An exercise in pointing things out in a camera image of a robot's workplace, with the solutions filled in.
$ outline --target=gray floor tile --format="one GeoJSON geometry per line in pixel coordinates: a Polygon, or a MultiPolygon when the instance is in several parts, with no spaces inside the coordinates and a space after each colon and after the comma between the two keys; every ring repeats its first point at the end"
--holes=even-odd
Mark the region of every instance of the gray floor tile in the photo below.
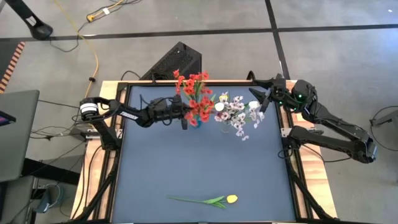
{"type": "Polygon", "coordinates": [[[271,2],[278,27],[398,23],[398,2],[393,0],[275,0],[271,2]]]}
{"type": "MultiPolygon", "coordinates": [[[[145,74],[178,41],[202,53],[203,69],[210,73],[212,79],[245,79],[250,70],[257,78],[270,78],[280,72],[272,34],[92,40],[98,54],[99,72],[90,95],[98,96],[103,80],[119,80],[126,70],[145,74]]],[[[67,48],[74,41],[55,44],[67,48]]],[[[84,43],[65,54],[48,42],[28,42],[6,91],[37,89],[42,100],[78,105],[84,98],[88,77],[94,69],[93,54],[84,43]]],[[[137,80],[133,76],[125,79],[137,80]]],[[[50,125],[69,127],[72,125],[70,118],[75,114],[73,108],[39,103],[34,128],[50,125]]],[[[53,138],[50,142],[32,139],[27,157],[53,159],[78,143],[72,137],[53,138]]],[[[82,154],[82,150],[83,146],[69,155],[82,154]]]]}
{"type": "MultiPolygon", "coordinates": [[[[397,30],[357,30],[281,34],[292,79],[316,86],[320,103],[331,113],[369,130],[380,108],[398,105],[397,30]]],[[[377,138],[397,148],[396,129],[376,129],[377,138]]],[[[331,131],[325,134],[336,136],[331,131]]],[[[326,160],[344,158],[323,149],[326,160]]],[[[326,165],[338,216],[343,220],[396,223],[398,153],[379,148],[377,161],[326,165]]]]}
{"type": "MultiPolygon", "coordinates": [[[[85,23],[86,15],[112,2],[107,0],[59,0],[76,25],[85,23]]],[[[44,22],[54,28],[53,35],[75,35],[54,1],[26,0],[26,4],[44,22]]],[[[142,0],[126,5],[92,24],[83,34],[117,34],[199,29],[270,27],[262,0],[142,0]]],[[[0,13],[0,37],[30,37],[30,32],[7,5],[0,13]]]]}

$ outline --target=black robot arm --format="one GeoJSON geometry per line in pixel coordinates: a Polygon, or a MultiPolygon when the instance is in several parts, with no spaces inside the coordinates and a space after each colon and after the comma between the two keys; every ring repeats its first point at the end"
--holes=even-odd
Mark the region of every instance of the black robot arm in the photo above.
{"type": "Polygon", "coordinates": [[[292,92],[289,92],[286,88],[286,80],[281,75],[270,80],[253,80],[253,82],[269,90],[268,92],[261,92],[253,88],[249,89],[260,102],[261,111],[264,112],[268,104],[275,101],[283,106],[286,111],[301,113],[306,121],[313,124],[322,124],[349,139],[349,141],[344,141],[321,136],[310,133],[303,127],[294,126],[287,137],[290,145],[300,147],[306,143],[315,144],[343,152],[352,159],[365,164],[375,160],[377,147],[369,137],[368,132],[332,115],[318,102],[317,91],[310,83],[297,80],[292,92]]]}
{"type": "Polygon", "coordinates": [[[81,119],[92,124],[101,136],[102,148],[105,150],[117,150],[121,141],[116,136],[114,128],[108,127],[104,119],[120,115],[134,120],[139,126],[148,128],[153,123],[161,121],[169,125],[173,119],[181,119],[182,129],[187,129],[188,123],[184,118],[190,107],[182,102],[180,95],[168,98],[157,98],[152,100],[145,108],[139,110],[132,108],[116,100],[107,100],[101,97],[85,98],[80,101],[81,119]],[[106,105],[107,112],[100,114],[98,105],[106,105]]]}

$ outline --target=yellow tulip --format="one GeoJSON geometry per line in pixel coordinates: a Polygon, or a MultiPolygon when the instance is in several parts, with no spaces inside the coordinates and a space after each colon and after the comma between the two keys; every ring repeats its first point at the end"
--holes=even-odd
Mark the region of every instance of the yellow tulip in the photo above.
{"type": "Polygon", "coordinates": [[[235,203],[237,200],[238,200],[238,196],[236,196],[236,195],[229,195],[226,198],[226,201],[228,203],[235,203]]]}

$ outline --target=wooden table edge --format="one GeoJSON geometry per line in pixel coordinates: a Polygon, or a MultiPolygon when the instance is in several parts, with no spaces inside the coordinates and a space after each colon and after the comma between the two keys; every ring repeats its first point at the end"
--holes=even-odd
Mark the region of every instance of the wooden table edge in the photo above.
{"type": "MultiPolygon", "coordinates": [[[[175,83],[175,80],[158,80],[157,83],[175,83]]],[[[228,83],[251,83],[252,80],[206,80],[207,83],[219,83],[219,82],[228,82],[228,83]]],[[[287,88],[291,89],[296,80],[287,80],[287,88]]],[[[149,84],[152,83],[151,80],[124,80],[124,81],[103,81],[102,86],[101,86],[101,91],[99,93],[100,97],[107,98],[107,99],[115,99],[116,94],[117,94],[117,89],[119,83],[131,83],[131,84],[149,84]]],[[[284,123],[287,122],[286,119],[286,113],[284,110],[282,110],[282,117],[284,118],[284,123]]],[[[297,114],[292,114],[293,122],[294,125],[299,125],[299,126],[304,126],[306,128],[313,127],[312,123],[309,123],[308,121],[304,121],[300,115],[297,116],[297,114]]],[[[88,164],[91,161],[91,157],[95,151],[95,149],[100,146],[101,142],[99,139],[95,140],[89,140],[86,148],[86,157],[85,157],[85,186],[87,183],[87,172],[88,172],[88,164]]],[[[310,146],[312,149],[315,151],[320,152],[320,148],[318,146],[310,146]]],[[[337,217],[336,210],[335,210],[335,204],[333,202],[333,197],[331,194],[329,182],[328,182],[328,177],[326,174],[325,170],[325,165],[323,164],[322,160],[313,152],[309,151],[305,147],[300,148],[300,153],[301,153],[301,159],[302,159],[302,164],[304,168],[304,173],[305,173],[305,179],[307,182],[307,187],[311,194],[314,196],[314,198],[317,200],[317,202],[323,207],[323,209],[331,216],[337,217]]],[[[93,161],[93,165],[91,168],[91,174],[90,174],[90,189],[88,191],[88,201],[91,200],[91,198],[94,196],[98,189],[98,184],[100,181],[100,173],[102,170],[103,166],[103,157],[104,157],[104,151],[99,150],[93,161]]],[[[73,213],[75,212],[79,201],[80,197],[82,194],[82,187],[83,187],[83,175],[80,176],[79,179],[79,184],[76,190],[76,195],[75,195],[75,201],[73,203],[73,208],[72,208],[72,213],[71,213],[71,218],[73,213]]],[[[302,218],[306,218],[307,215],[305,213],[305,207],[304,207],[304,202],[303,202],[303,196],[300,192],[300,190],[296,186],[296,191],[298,192],[298,202],[299,202],[299,209],[300,213],[302,214],[302,218]]],[[[76,217],[79,216],[79,214],[83,210],[83,205],[85,202],[85,192],[83,193],[83,200],[81,202],[81,205],[76,213],[76,217]]],[[[101,208],[100,208],[100,213],[99,213],[99,218],[104,218],[105,215],[105,209],[106,209],[106,203],[108,199],[108,191],[105,192],[103,196],[103,200],[101,202],[101,208]]]]}

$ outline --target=white label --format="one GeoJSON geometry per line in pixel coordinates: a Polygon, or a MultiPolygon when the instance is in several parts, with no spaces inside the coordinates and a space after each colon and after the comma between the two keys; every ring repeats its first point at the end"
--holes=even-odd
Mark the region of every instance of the white label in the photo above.
{"type": "Polygon", "coordinates": [[[104,11],[105,15],[109,15],[109,9],[108,8],[104,8],[102,11],[104,11]]]}
{"type": "Polygon", "coordinates": [[[134,115],[132,115],[132,114],[129,114],[129,113],[126,113],[126,112],[122,112],[122,113],[120,113],[120,115],[121,116],[124,116],[124,117],[127,117],[127,118],[130,118],[130,119],[133,119],[133,120],[135,120],[135,119],[137,119],[138,117],[137,116],[134,116],[134,115]]]}

